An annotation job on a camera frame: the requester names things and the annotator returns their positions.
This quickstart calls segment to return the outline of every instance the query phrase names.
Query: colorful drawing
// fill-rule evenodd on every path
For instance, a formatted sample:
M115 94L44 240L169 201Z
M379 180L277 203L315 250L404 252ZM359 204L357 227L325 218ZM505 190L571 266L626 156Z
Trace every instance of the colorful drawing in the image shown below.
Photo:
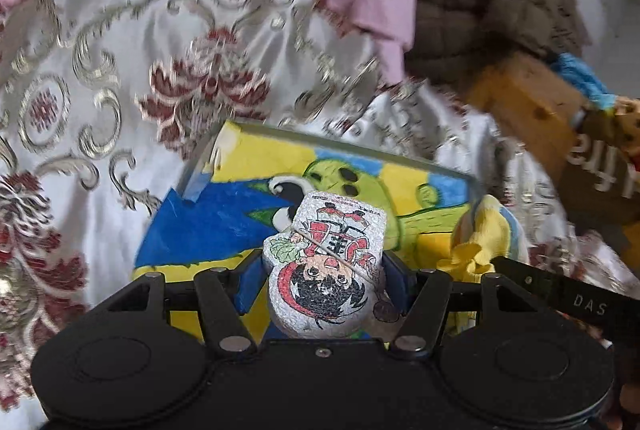
M360 330L384 289L384 229L380 209L331 193L307 194L292 228L264 241L276 326L303 338Z
M411 165L249 133L233 123L223 127L216 149L212 182L197 200L184 201L170 192L156 213L136 259L136 274L159 269L171 281L173 276L189 279L206 267L235 267L249 250L285 229L313 191L382 209L384 248L394 250L411 268L434 268L449 257L453 228L468 210L466 180ZM350 293L349 298L356 296ZM384 295L370 302L378 320L397 319ZM265 329L266 295L258 298L255 308L255 318ZM249 313L244 320L252 317ZM197 326L196 317L192 324ZM252 334L259 339L258 325Z

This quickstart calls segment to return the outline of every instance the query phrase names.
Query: red flower embroidery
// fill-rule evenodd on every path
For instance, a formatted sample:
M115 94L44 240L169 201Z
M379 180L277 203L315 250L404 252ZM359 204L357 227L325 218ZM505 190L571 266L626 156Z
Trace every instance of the red flower embroidery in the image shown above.
M0 179L0 408L33 396L29 368L38 347L84 314L72 296L84 286L83 257L60 258L60 233L37 177Z
M51 94L49 89L45 92L38 92L36 97L31 101L29 107L29 118L31 126L38 133L43 130L49 130L58 115L58 98Z
M150 70L152 93L139 100L144 119L158 123L158 142L188 159L204 134L226 117L263 121L258 107L270 83L247 68L246 55L226 28L209 31L191 44L187 59L159 62Z

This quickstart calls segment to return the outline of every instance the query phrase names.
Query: cartoon character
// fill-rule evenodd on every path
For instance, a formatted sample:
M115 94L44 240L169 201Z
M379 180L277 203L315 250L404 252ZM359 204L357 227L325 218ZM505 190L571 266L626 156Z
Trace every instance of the cartoon character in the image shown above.
M326 254L316 253L290 262L278 273L278 292L293 309L320 321L340 324L367 303L365 286L353 271Z
M423 209L409 215L396 215L393 202L382 182L338 159L312 162L303 174L316 190L353 197L386 212L385 249L402 248L405 255L415 253L418 236L427 233L451 233L468 209L466 204L436 207L438 190L424 184L417 190Z
M383 289L378 280L385 214L373 208L364 211L363 206L336 195L311 193L298 209L295 229L265 240L263 262L271 272L272 312L285 333L348 336L370 315L376 290ZM306 211L311 212L310 218L305 218ZM372 224L378 240L370 239ZM291 313L291 309L304 316ZM305 329L305 317L315 321L317 330ZM322 322L345 327L328 330Z

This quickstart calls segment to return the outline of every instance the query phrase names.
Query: foam block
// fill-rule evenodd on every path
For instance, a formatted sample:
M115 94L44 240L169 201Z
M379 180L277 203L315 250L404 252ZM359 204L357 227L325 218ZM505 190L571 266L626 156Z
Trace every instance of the foam block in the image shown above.
M276 327L294 338L341 338L369 330L376 314L394 325L399 317L384 292L385 227L382 209L308 193L292 227L264 241Z

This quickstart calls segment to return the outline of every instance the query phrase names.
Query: brown bag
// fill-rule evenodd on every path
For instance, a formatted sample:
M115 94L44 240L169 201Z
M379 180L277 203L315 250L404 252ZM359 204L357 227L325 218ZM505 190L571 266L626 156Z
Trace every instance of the brown bag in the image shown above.
M640 220L640 174L618 148L619 127L612 112L587 113L558 194L568 211L580 211L595 222L628 225Z
M588 104L580 92L546 64L518 52L482 71L466 101L491 113L502 133L524 142L559 182L566 155L575 146L572 120Z

